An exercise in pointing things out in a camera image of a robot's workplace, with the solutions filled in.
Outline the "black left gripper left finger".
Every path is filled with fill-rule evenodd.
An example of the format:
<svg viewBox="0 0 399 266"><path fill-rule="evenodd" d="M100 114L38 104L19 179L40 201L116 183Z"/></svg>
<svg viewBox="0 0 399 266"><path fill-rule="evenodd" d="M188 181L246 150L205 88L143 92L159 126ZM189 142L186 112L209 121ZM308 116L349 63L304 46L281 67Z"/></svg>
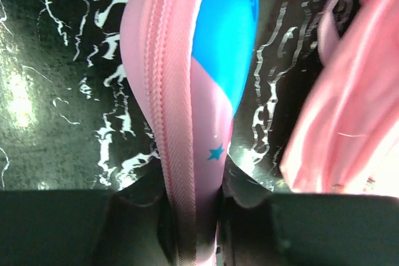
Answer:
<svg viewBox="0 0 399 266"><path fill-rule="evenodd" d="M171 265L160 162L121 191L3 191L2 265Z"/></svg>

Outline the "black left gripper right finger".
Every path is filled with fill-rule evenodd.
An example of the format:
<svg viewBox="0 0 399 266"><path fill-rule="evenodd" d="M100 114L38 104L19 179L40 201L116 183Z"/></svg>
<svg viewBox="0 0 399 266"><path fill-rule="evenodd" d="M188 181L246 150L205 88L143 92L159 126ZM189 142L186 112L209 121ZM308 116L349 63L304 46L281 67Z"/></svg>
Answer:
<svg viewBox="0 0 399 266"><path fill-rule="evenodd" d="M231 159L219 241L225 265L397 265L398 199L271 192Z"/></svg>

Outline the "pink school backpack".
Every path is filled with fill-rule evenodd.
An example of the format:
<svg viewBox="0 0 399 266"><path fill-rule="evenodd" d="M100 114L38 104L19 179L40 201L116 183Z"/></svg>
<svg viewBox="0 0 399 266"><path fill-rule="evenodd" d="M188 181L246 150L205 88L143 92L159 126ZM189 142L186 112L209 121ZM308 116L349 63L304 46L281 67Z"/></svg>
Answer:
<svg viewBox="0 0 399 266"><path fill-rule="evenodd" d="M328 0L318 27L323 71L280 169L291 191L398 196L398 0L360 0L343 36Z"/></svg>

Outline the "pink blue pencil case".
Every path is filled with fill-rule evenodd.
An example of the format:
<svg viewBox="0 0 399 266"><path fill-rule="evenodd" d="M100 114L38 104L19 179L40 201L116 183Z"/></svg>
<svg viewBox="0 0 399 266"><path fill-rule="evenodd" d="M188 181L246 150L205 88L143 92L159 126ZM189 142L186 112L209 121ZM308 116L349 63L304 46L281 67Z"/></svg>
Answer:
<svg viewBox="0 0 399 266"><path fill-rule="evenodd" d="M176 265L215 265L219 190L259 0L128 0L120 53L155 135Z"/></svg>

